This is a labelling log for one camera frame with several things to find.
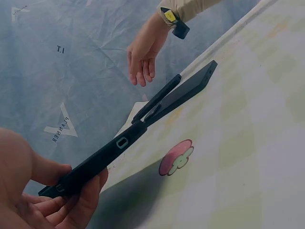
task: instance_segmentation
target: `wrist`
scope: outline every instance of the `wrist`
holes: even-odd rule
[[[171,29],[170,26],[164,21],[164,19],[160,16],[159,13],[154,13],[151,17],[151,23],[157,28],[159,31],[169,32]]]

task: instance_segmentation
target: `yellow tag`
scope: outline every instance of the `yellow tag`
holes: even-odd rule
[[[165,12],[164,15],[167,18],[167,20],[169,20],[170,22],[174,22],[176,20],[175,15],[171,10]]]

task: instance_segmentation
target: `white triangle logo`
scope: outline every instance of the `white triangle logo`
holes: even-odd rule
[[[71,122],[71,119],[70,119],[70,117],[69,117],[69,115],[68,115],[68,112],[67,112],[67,110],[66,110],[66,107],[65,107],[65,104],[61,104],[61,112],[62,112],[62,114],[63,114],[63,117],[64,117],[64,122],[68,125],[68,127],[69,127],[69,129],[60,129],[60,131],[61,131],[61,135],[70,135],[70,136],[75,136],[75,137],[78,137],[77,136],[77,133],[76,133],[76,131],[75,131],[75,129],[74,129],[74,126],[73,126],[73,124],[72,124],[72,122]],[[45,132],[48,132],[48,133],[52,133],[52,134],[56,134],[56,133],[58,133],[58,131],[59,131],[59,129],[58,129],[58,127],[57,128],[55,128],[55,127],[49,127],[49,126],[46,126],[45,128],[44,128],[44,131]]]

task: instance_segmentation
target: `beige sleeve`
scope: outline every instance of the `beige sleeve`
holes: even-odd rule
[[[198,13],[219,3],[221,0],[162,0],[157,7],[160,16],[169,26],[173,26],[161,12],[161,7],[171,9],[183,22],[194,18]]]

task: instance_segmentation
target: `flower sticker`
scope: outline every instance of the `flower sticker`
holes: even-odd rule
[[[175,145],[162,159],[159,166],[160,176],[171,176],[177,169],[186,165],[194,147],[191,140],[184,140]]]

